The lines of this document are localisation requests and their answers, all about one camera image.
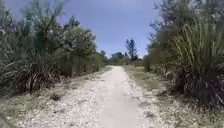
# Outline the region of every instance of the blue sky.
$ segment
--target blue sky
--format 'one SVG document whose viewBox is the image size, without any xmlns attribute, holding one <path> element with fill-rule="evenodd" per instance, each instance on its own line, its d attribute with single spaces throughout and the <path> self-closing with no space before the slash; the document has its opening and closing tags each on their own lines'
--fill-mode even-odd
<svg viewBox="0 0 224 128">
<path fill-rule="evenodd" d="M 21 17 L 21 9 L 31 0 L 5 0 L 6 7 L 15 18 Z M 150 22 L 159 18 L 154 4 L 159 0 L 67 0 L 60 22 L 75 16 L 84 28 L 96 35 L 97 50 L 105 50 L 107 56 L 125 52 L 125 41 L 133 38 L 139 56 L 147 54 L 146 44 L 153 29 Z"/>
</svg>

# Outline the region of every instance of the grass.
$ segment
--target grass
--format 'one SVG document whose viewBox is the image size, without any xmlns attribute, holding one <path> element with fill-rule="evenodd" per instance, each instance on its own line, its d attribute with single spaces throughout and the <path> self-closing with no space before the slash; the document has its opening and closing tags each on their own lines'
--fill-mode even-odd
<svg viewBox="0 0 224 128">
<path fill-rule="evenodd" d="M 160 116 L 163 121 L 176 128 L 223 128 L 223 114 L 192 110 L 189 105 L 182 104 L 174 97 L 166 93 L 168 81 L 164 81 L 158 75 L 145 72 L 143 67 L 124 66 L 128 75 L 139 86 L 152 92 L 158 100 L 154 104 L 160 108 Z"/>
<path fill-rule="evenodd" d="M 143 67 L 124 66 L 130 76 L 148 91 L 160 89 L 159 79 L 155 74 L 144 71 Z"/>
<path fill-rule="evenodd" d="M 24 116 L 34 109 L 47 109 L 48 105 L 54 104 L 53 98 L 55 94 L 63 98 L 69 91 L 78 89 L 79 86 L 83 85 L 88 80 L 97 79 L 99 75 L 106 71 L 109 71 L 111 67 L 106 66 L 100 69 L 99 72 L 92 74 L 80 76 L 74 79 L 70 79 L 65 83 L 56 84 L 54 88 L 51 89 L 41 89 L 34 92 L 33 94 L 23 94 L 19 96 L 14 96 L 8 99 L 6 102 L 0 104 L 0 112 L 2 112 L 6 117 L 10 118 L 12 121 L 16 121 L 24 118 Z"/>
</svg>

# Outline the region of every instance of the sandy trail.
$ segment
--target sandy trail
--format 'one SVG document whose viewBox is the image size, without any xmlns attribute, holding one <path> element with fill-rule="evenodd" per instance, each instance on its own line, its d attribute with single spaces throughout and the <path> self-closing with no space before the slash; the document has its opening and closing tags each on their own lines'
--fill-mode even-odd
<svg viewBox="0 0 224 128">
<path fill-rule="evenodd" d="M 156 98 L 135 85 L 122 67 L 71 90 L 48 109 L 33 110 L 23 128 L 164 128 Z"/>
</svg>

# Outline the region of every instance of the tall grass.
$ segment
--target tall grass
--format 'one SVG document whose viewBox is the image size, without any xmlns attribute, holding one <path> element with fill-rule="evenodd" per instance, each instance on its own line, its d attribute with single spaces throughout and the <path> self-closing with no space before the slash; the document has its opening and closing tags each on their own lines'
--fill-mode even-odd
<svg viewBox="0 0 224 128">
<path fill-rule="evenodd" d="M 186 25 L 175 38 L 176 87 L 205 105 L 224 105 L 224 31 L 205 22 Z"/>
</svg>

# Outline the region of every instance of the bush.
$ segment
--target bush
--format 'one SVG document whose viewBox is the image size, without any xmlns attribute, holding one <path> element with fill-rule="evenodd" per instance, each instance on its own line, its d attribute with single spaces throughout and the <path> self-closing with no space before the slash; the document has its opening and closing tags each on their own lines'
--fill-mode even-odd
<svg viewBox="0 0 224 128">
<path fill-rule="evenodd" d="M 143 66 L 145 68 L 145 71 L 149 72 L 151 70 L 151 61 L 149 55 L 143 57 Z"/>
<path fill-rule="evenodd" d="M 71 17 L 61 25 L 63 3 L 33 0 L 15 21 L 0 0 L 0 93 L 33 92 L 59 76 L 72 77 L 98 71 L 103 56 L 96 52 L 95 36 Z"/>
<path fill-rule="evenodd" d="M 186 25 L 175 38 L 179 64 L 176 89 L 205 105 L 224 105 L 223 28 L 204 22 Z"/>
</svg>

